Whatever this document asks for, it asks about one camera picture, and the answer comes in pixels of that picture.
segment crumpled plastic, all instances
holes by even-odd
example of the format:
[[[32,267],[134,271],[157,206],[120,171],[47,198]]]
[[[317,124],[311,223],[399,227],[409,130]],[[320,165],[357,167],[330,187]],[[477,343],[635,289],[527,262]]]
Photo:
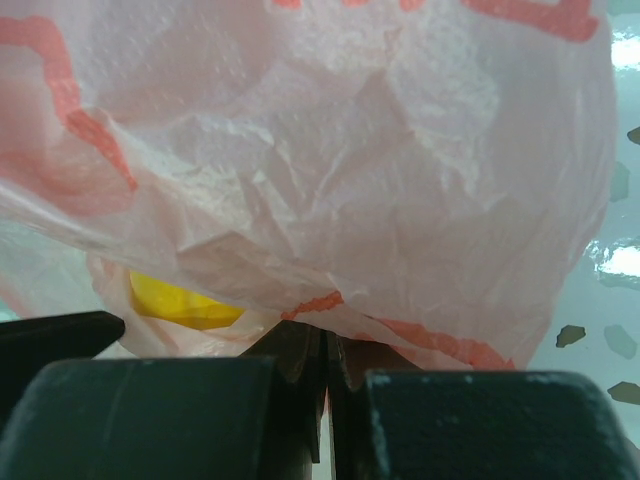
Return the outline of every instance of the crumpled plastic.
[[[65,244],[0,295],[50,313],[66,278],[134,353],[191,347],[131,311],[128,269],[422,365],[524,366],[608,199],[604,1],[6,0],[0,64],[0,213]],[[3,256],[49,258],[33,235]]]

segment red print on bag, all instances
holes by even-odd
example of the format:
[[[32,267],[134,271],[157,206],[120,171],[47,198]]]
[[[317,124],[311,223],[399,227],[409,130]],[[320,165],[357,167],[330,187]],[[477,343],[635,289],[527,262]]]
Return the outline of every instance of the red print on bag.
[[[273,1],[281,7],[294,9],[302,7],[302,0]],[[348,7],[361,7],[370,1],[342,0],[342,3]],[[407,12],[418,10],[425,1],[399,0],[400,8]],[[570,42],[586,42],[598,29],[598,19],[589,15],[591,0],[559,0],[556,5],[532,0],[460,0],[460,2],[477,13],[528,25]]]
[[[312,312],[328,312],[340,305],[344,299],[337,290],[325,297],[318,297],[301,303],[289,312],[280,315],[282,320],[295,320],[299,315]],[[448,357],[479,370],[513,370],[513,360],[505,360],[489,344],[473,339],[456,338],[445,333],[431,332],[421,325],[394,320],[378,320],[400,338],[415,345],[419,349],[437,350]],[[357,340],[373,339],[364,334],[356,335]],[[410,350],[401,351],[409,354]]]
[[[419,9],[426,0],[399,0],[400,8],[405,12]],[[370,0],[342,0],[347,7],[361,7],[370,2]]]
[[[50,158],[51,152],[10,151],[0,153],[0,176],[70,214],[92,215],[125,208],[137,187],[136,180],[116,139],[82,108],[80,87],[60,30],[44,17],[0,17],[0,45],[28,47],[42,58],[56,117],[68,132],[93,145],[110,164],[108,169],[94,165],[72,169],[67,164],[61,172],[56,170],[59,166]]]

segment black plastic part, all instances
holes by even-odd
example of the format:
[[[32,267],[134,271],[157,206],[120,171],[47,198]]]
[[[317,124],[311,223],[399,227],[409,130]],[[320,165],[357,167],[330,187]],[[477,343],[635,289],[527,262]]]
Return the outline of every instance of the black plastic part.
[[[57,360],[94,357],[124,328],[107,312],[0,323],[0,428],[40,369]]]
[[[51,365],[7,425],[0,479],[310,478],[325,352],[283,323],[241,358]]]
[[[421,372],[332,334],[328,348],[335,480],[640,479],[607,400],[579,375]]]
[[[311,460],[319,463],[320,420],[327,390],[325,332],[302,323],[280,322],[242,356],[275,359],[291,401],[274,405],[271,417],[285,428],[302,427]]]
[[[327,350],[334,479],[366,478],[357,473],[362,469],[364,459],[369,460],[371,457],[363,451],[370,444],[366,441],[366,435],[370,432],[370,411],[366,388],[363,388],[366,372],[371,368],[420,370],[388,345],[381,343],[348,340],[327,333]],[[402,407],[402,412],[411,415],[405,407]]]

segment yellow item inside bag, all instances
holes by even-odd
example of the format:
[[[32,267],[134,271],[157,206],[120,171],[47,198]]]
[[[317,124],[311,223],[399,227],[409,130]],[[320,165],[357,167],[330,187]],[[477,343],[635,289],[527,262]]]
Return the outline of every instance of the yellow item inside bag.
[[[156,317],[196,330],[228,327],[244,313],[138,272],[129,274],[133,308],[139,315]]]

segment plastic bag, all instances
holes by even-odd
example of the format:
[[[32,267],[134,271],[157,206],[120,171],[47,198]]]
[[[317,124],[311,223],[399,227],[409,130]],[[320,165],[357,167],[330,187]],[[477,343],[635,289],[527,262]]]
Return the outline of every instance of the plastic bag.
[[[131,268],[421,364],[524,366],[608,198],[604,4],[6,0],[0,211],[89,252],[111,309]]]
[[[20,224],[0,221],[0,296],[21,317],[107,309],[127,322],[121,345],[108,358],[235,356],[274,327],[279,318],[247,311],[226,328],[195,330],[139,314],[129,270],[87,255]]]

